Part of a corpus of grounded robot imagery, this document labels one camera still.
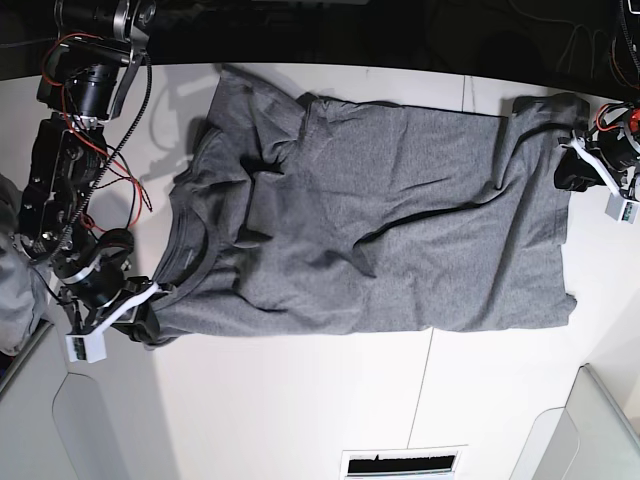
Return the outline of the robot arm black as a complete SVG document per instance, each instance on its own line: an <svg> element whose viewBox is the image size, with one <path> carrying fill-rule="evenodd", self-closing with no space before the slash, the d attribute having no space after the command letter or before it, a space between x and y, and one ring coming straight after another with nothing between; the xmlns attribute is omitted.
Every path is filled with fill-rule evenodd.
<svg viewBox="0 0 640 480"><path fill-rule="evenodd" d="M639 92L639 3L618 3L608 47L610 73ZM639 193L639 99L601 105L590 124L576 123L558 140L565 150L555 172L559 190L584 192L605 186L613 197L635 201Z"/></svg>
<svg viewBox="0 0 640 480"><path fill-rule="evenodd" d="M138 70L151 66L147 44L155 13L152 1L58 1L59 35L41 64L37 98L51 116L40 123L33 145L19 234L30 262L50 266L61 282L71 343L81 351L101 327L143 343L160 334L150 303L164 287L126 275L133 226L151 202L121 147L104 136ZM89 203L108 173L130 183L133 204L123 227L105 230L90 216Z"/></svg>

